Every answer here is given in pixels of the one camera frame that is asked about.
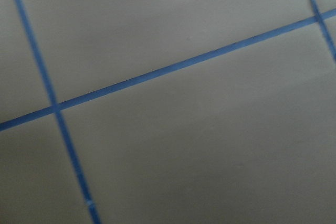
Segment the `short blue tape line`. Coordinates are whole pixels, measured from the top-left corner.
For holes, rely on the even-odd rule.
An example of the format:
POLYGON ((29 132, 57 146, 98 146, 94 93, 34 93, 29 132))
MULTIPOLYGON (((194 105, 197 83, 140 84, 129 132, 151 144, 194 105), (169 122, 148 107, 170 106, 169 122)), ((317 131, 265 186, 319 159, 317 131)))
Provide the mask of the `short blue tape line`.
POLYGON ((322 32, 322 35, 326 41, 326 44, 329 48, 329 51, 331 53, 331 56, 333 58, 333 61, 335 61, 335 45, 333 42, 333 39, 330 35, 330 32, 324 22, 324 19, 322 17, 322 14, 320 13, 320 10, 318 8, 317 2, 316 0, 309 0, 310 4, 311 4, 311 8, 313 10, 314 16, 317 20, 317 23, 319 24, 320 30, 322 32))

